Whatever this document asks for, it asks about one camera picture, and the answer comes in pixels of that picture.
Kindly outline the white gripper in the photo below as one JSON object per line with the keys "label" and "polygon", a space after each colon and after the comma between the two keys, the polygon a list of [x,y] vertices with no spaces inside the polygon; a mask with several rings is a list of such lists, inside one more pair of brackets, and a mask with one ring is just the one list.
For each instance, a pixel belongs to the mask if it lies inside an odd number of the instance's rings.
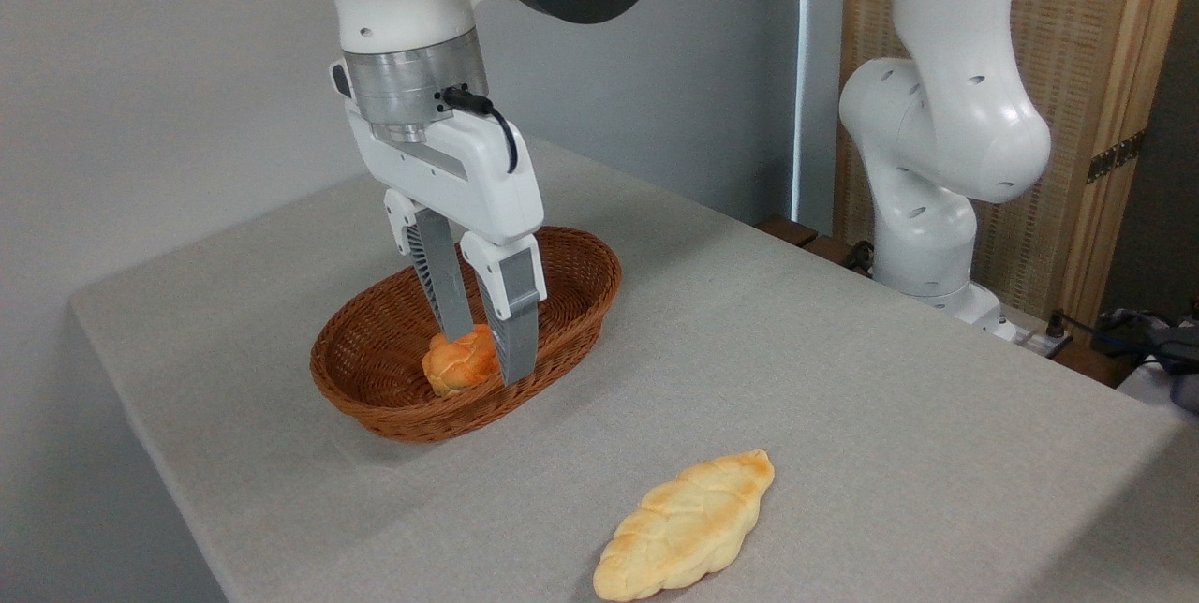
{"label": "white gripper", "polygon": [[417,141],[400,125],[364,120],[350,98],[347,62],[330,70],[364,165],[390,187],[384,207],[394,245],[411,258],[438,326],[450,342],[474,330],[450,219],[468,231],[460,248],[477,275],[504,382],[522,381],[535,370],[547,299],[540,245],[530,235],[544,210],[522,132],[492,115],[451,109],[441,88],[424,88],[420,96],[432,100],[436,119]]}

